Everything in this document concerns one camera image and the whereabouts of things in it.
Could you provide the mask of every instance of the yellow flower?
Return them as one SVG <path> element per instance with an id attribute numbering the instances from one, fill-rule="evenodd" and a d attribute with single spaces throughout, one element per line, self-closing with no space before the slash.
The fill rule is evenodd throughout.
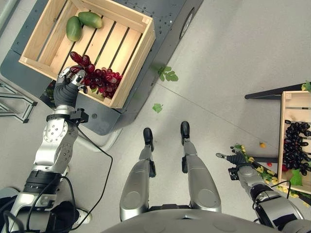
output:
<path id="1" fill-rule="evenodd" d="M 292 194 L 292 193 L 290 193 L 290 196 L 291 196 L 291 198 L 298 198 L 299 196 L 297 195 L 297 194 Z"/>
<path id="2" fill-rule="evenodd" d="M 310 207 L 310 205 L 308 203 L 306 203 L 305 201 L 302 201 L 302 203 L 307 206 L 308 208 Z"/>
<path id="3" fill-rule="evenodd" d="M 272 179 L 271 182 L 272 182 L 273 185 L 277 184 L 277 180 Z"/>
<path id="4" fill-rule="evenodd" d="M 270 171 L 270 170 L 267 170 L 267 172 L 273 176 L 276 174 L 274 171 Z"/>
<path id="5" fill-rule="evenodd" d="M 257 167 L 256 168 L 257 172 L 263 173 L 263 166 Z"/>

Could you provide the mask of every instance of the leaf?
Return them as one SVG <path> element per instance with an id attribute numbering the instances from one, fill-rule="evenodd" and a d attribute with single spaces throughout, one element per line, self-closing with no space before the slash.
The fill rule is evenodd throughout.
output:
<path id="1" fill-rule="evenodd" d="M 153 110 L 156 111 L 156 113 L 159 113 L 162 111 L 162 106 L 160 103 L 155 103 L 154 106 L 152 107 Z"/>
<path id="2" fill-rule="evenodd" d="M 163 71 L 171 71 L 172 70 L 172 67 L 165 67 L 164 69 L 163 69 Z"/>
<path id="3" fill-rule="evenodd" d="M 178 81 L 177 75 L 175 75 L 175 74 L 174 74 L 174 75 L 171 75 L 171 76 L 170 76 L 170 80 L 173 81 L 173 82 Z"/>
<path id="4" fill-rule="evenodd" d="M 167 73 L 163 73 L 163 74 L 164 74 L 166 80 L 169 81 L 170 80 L 170 76 Z"/>
<path id="5" fill-rule="evenodd" d="M 299 172 L 299 169 L 292 170 L 293 177 L 290 179 L 292 185 L 302 185 L 302 177 Z"/>
<path id="6" fill-rule="evenodd" d="M 309 92 L 311 92 L 311 83 L 309 81 L 306 81 L 306 83 L 302 84 L 301 86 L 301 90 L 307 90 Z"/>
<path id="7" fill-rule="evenodd" d="M 165 78 L 164 78 L 164 73 L 162 73 L 162 74 L 160 75 L 160 79 L 161 79 L 161 81 L 162 81 L 162 82 L 164 82 L 164 81 L 165 81 Z"/>

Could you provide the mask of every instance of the black wire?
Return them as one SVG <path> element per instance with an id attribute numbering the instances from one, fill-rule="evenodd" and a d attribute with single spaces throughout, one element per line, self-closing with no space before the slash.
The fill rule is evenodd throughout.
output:
<path id="1" fill-rule="evenodd" d="M 111 159 L 111 162 L 110 162 L 110 166 L 109 166 L 109 170 L 108 170 L 108 173 L 107 173 L 107 177 L 106 177 L 106 180 L 105 180 L 105 183 L 104 183 L 104 188 L 103 188 L 103 191 L 102 191 L 102 194 L 101 196 L 99 197 L 98 201 L 94 204 L 94 206 L 90 209 L 90 211 L 88 212 L 88 214 L 84 217 L 84 219 L 82 220 L 82 222 L 79 223 L 78 226 L 76 226 L 75 228 L 72 228 L 71 231 L 74 231 L 76 229 L 78 229 L 82 223 L 86 220 L 86 218 L 91 214 L 91 212 L 95 209 L 95 207 L 98 205 L 98 203 L 102 200 L 103 196 L 104 196 L 104 192 L 106 190 L 106 186 L 107 186 L 107 182 L 108 182 L 108 178 L 109 178 L 109 174 L 110 174 L 110 171 L 111 171 L 111 167 L 112 167 L 112 163 L 113 163 L 113 158 L 110 154 L 108 154 L 107 152 L 105 152 L 104 150 L 102 150 L 99 146 L 97 146 L 91 139 L 89 139 L 88 136 L 86 136 L 84 134 L 84 132 L 82 132 L 80 130 L 80 128 L 77 126 L 78 128 L 78 131 L 90 142 L 93 144 L 93 146 L 95 146 L 97 149 L 99 149 L 102 153 L 104 153 L 105 155 L 107 155 L 110 159 Z"/>
<path id="2" fill-rule="evenodd" d="M 6 229 L 7 233 L 10 233 L 10 231 L 9 231 L 9 218 L 8 217 L 10 217 L 17 224 L 18 232 L 24 233 L 23 223 L 17 217 L 15 217 L 10 211 L 8 211 L 8 210 L 4 211 L 3 217 L 4 217 L 5 229 Z"/>
<path id="3" fill-rule="evenodd" d="M 73 193 L 73 188 L 72 188 L 72 184 L 69 180 L 69 178 L 67 178 L 66 176 L 62 176 L 61 178 L 65 179 L 69 185 L 69 188 L 70 188 L 70 193 L 71 193 L 71 201 L 72 201 L 72 205 L 73 205 L 73 217 L 72 217 L 72 223 L 69 224 L 68 227 L 65 227 L 63 229 L 60 229 L 60 230 L 56 230 L 56 231 L 53 231 L 53 233 L 60 233 L 60 232 L 67 232 L 69 231 L 73 224 L 75 223 L 76 221 L 76 211 L 77 211 L 77 208 L 76 208 L 76 202 L 75 202 L 75 199 L 74 199 L 74 193 Z"/>
<path id="4" fill-rule="evenodd" d="M 275 186 L 278 186 L 279 184 L 286 183 L 286 182 L 290 183 L 289 186 L 288 186 L 288 191 L 287 191 L 287 196 L 286 196 L 286 198 L 288 199 L 288 197 L 290 196 L 290 191 L 291 191 L 291 186 L 292 186 L 291 181 L 282 181 L 282 182 L 277 183 L 277 184 L 275 184 L 275 185 L 273 185 L 271 187 L 273 188 Z"/>
<path id="5" fill-rule="evenodd" d="M 27 222 L 26 222 L 26 231 L 25 232 L 34 232 L 33 230 L 30 230 L 29 229 L 29 222 L 30 222 L 30 216 L 31 216 L 31 213 L 32 211 L 34 210 L 35 208 L 35 204 L 37 203 L 37 201 L 39 200 L 39 198 L 42 196 L 42 194 L 44 193 L 44 191 L 54 182 L 56 181 L 57 179 L 65 179 L 67 182 L 68 182 L 68 185 L 69 185 L 69 188 L 70 188 L 70 193 L 71 193 L 71 199 L 72 199 L 72 205 L 73 205 L 73 220 L 72 220 L 72 223 L 66 227 L 66 228 L 63 228 L 63 229 L 60 229 L 60 230 L 56 230 L 56 231 L 53 231 L 53 233 L 59 233 L 59 232 L 64 232 L 64 231 L 68 231 L 70 230 L 70 228 L 72 227 L 72 225 L 74 224 L 75 222 L 75 218 L 76 218 L 76 203 L 75 203 L 75 199 L 74 199 L 74 193 L 73 193 L 73 188 L 72 188 L 72 184 L 69 180 L 69 178 L 67 178 L 66 176 L 61 176 L 61 177 L 56 177 L 55 179 L 53 179 L 38 195 L 38 197 L 35 199 L 35 201 L 33 202 L 29 212 L 28 212 L 28 216 L 27 216 Z"/>
<path id="6" fill-rule="evenodd" d="M 10 204 L 12 204 L 15 200 L 16 200 L 16 198 L 10 200 L 8 203 L 6 203 L 4 206 L 2 206 L 2 207 L 0 208 L 0 214 L 1 214 L 1 212 L 2 212 L 3 210 L 5 210 L 6 207 L 8 207 Z"/>
<path id="7" fill-rule="evenodd" d="M 47 186 L 45 186 L 45 188 L 39 193 L 39 195 L 37 196 L 37 198 L 33 202 L 32 206 L 30 207 L 30 210 L 28 212 L 28 215 L 27 215 L 26 232 L 30 231 L 30 228 L 29 228 L 30 215 L 31 215 L 32 211 L 35 208 L 35 204 L 37 203 L 39 198 L 42 196 L 42 194 L 52 185 L 52 183 L 55 182 L 58 179 L 60 179 L 60 178 L 59 177 L 55 177 Z"/>

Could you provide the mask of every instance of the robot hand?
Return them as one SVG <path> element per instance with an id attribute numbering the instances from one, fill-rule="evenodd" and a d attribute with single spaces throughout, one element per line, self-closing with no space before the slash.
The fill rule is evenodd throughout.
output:
<path id="1" fill-rule="evenodd" d="M 57 78 L 54 89 L 56 107 L 65 105 L 75 108 L 78 92 L 84 87 L 83 82 L 86 72 L 81 69 L 76 74 L 70 71 L 71 67 L 64 69 Z"/>

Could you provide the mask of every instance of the gray floor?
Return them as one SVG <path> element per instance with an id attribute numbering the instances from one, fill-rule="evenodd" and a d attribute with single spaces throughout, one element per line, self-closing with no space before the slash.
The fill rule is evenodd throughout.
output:
<path id="1" fill-rule="evenodd" d="M 0 63 L 34 2 L 21 0 L 0 38 Z M 93 221 L 77 232 L 100 232 L 119 222 L 121 191 L 143 147 L 145 127 L 153 130 L 157 168 L 150 181 L 150 205 L 189 202 L 187 175 L 181 172 L 182 120 L 190 122 L 192 141 L 214 177 L 223 213 L 254 220 L 251 200 L 229 178 L 231 165 L 215 153 L 230 154 L 229 147 L 241 143 L 251 155 L 277 155 L 279 101 L 243 97 L 309 79 L 310 21 L 311 1 L 205 0 L 169 62 L 179 81 L 158 81 L 135 122 L 124 128 L 109 151 L 114 164 L 104 200 Z M 154 103 L 163 104 L 159 114 L 152 110 Z M 50 112 L 39 102 L 28 124 L 0 119 L 0 187 L 23 187 Z M 260 141 L 267 148 L 260 148 Z M 74 145 L 69 177 L 79 206 L 90 208 L 100 195 L 108 162 L 102 154 Z M 69 199 L 65 184 L 59 193 L 59 201 Z M 311 218 L 310 208 L 301 200 L 293 202 Z"/>

